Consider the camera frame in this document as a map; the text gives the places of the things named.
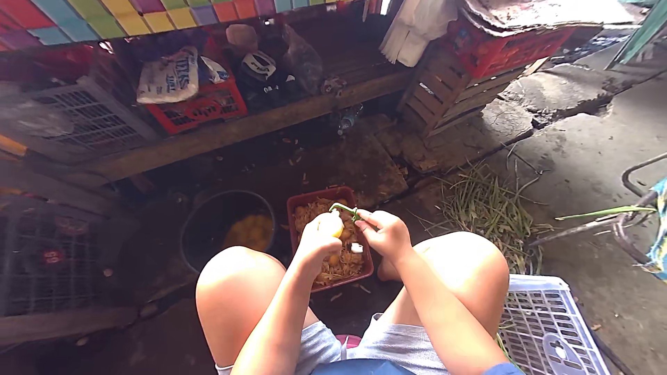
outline gray plastic crate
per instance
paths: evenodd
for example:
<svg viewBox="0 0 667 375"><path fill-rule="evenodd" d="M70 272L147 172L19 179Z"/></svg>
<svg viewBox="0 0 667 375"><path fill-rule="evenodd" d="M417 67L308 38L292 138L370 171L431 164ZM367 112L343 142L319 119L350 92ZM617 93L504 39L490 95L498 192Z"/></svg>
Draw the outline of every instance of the gray plastic crate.
<svg viewBox="0 0 667 375"><path fill-rule="evenodd" d="M98 305L103 218L25 196L0 204L0 317Z"/></svg>
<svg viewBox="0 0 667 375"><path fill-rule="evenodd" d="M609 375L560 278L511 275L498 333L526 375Z"/></svg>
<svg viewBox="0 0 667 375"><path fill-rule="evenodd" d="M17 116L29 119L52 113L72 125L56 136L22 131L20 124L0 123L0 133L63 163L77 163L139 147L158 134L128 109L136 94L124 72L106 51L99 51L89 75L74 85L0 97L0 105L33 100L34 108Z"/></svg>

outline person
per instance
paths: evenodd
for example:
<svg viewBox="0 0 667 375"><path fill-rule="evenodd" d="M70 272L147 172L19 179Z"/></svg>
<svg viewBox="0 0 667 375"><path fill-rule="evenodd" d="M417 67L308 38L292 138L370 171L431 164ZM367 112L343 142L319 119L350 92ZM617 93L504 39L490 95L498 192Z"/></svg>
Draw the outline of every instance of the person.
<svg viewBox="0 0 667 375"><path fill-rule="evenodd" d="M417 375L521 374L494 340L509 286L498 248L470 232L413 247L405 223L384 211L359 210L356 225L383 256L380 279L404 287L372 317L348 360L337 362L340 342L308 307L323 259L342 246L318 232L324 215L304 228L287 269L267 254L232 247L202 270L197 311L220 375L319 374L333 365L345 369L338 373L367 373L356 372L354 358L389 361Z"/></svg>

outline red plastic basin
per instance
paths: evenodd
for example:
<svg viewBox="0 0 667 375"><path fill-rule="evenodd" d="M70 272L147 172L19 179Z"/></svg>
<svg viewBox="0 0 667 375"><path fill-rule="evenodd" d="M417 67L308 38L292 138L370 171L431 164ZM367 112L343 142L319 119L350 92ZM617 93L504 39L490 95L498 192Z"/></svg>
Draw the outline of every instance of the red plastic basin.
<svg viewBox="0 0 667 375"><path fill-rule="evenodd" d="M320 190L318 192L301 194L300 196L293 196L287 200L287 219L289 220L289 236L292 242L292 254L296 253L296 249L299 247L299 232L296 230L296 225L294 224L294 211L296 207L306 206L308 203L316 201L318 198L324 198L328 200L339 200L345 199L348 201L350 207L356 207L357 201L354 198L354 190L348 188L347 186L333 187L331 189ZM362 271L356 276L351 278L342 279L331 283L329 286L323 285L313 285L312 292L318 292L320 290L330 289L335 286L347 284L350 282L355 282L373 274L373 260L371 259L371 248L368 245L368 241L362 234L362 231L359 228L355 227L354 230L357 234L357 239L359 243L364 247L364 252L362 256L364 257L364 264L362 266Z"/></svg>

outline hand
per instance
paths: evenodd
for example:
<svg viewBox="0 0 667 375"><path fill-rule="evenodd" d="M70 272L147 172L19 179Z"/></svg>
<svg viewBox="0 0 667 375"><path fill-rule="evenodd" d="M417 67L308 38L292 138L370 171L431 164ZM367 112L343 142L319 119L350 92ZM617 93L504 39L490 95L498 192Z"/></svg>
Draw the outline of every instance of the hand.
<svg viewBox="0 0 667 375"><path fill-rule="evenodd" d="M393 263L406 252L413 251L408 227L399 217L385 211L358 210L357 213L364 221L357 220L355 224L364 233L368 244L389 261Z"/></svg>
<svg viewBox="0 0 667 375"><path fill-rule="evenodd" d="M312 275L313 280L319 274L324 257L331 254L339 254L343 249L343 243L330 233L319 231L319 223L331 219L327 215L330 212L318 215L312 222L308 223L301 234L299 248L294 254L292 264L301 268L302 271Z"/></svg>

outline black bucket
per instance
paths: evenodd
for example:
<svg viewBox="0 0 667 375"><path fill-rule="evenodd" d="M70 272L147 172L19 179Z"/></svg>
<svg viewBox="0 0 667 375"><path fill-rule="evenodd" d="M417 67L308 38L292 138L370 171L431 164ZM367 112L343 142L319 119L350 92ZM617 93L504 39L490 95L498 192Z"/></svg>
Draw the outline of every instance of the black bucket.
<svg viewBox="0 0 667 375"><path fill-rule="evenodd" d="M181 255L195 272L200 273L206 263L223 250L225 237L231 226L251 214L271 217L273 230L266 249L273 245L276 220L273 209L261 196L243 190L231 190L210 197L196 207L181 229Z"/></svg>

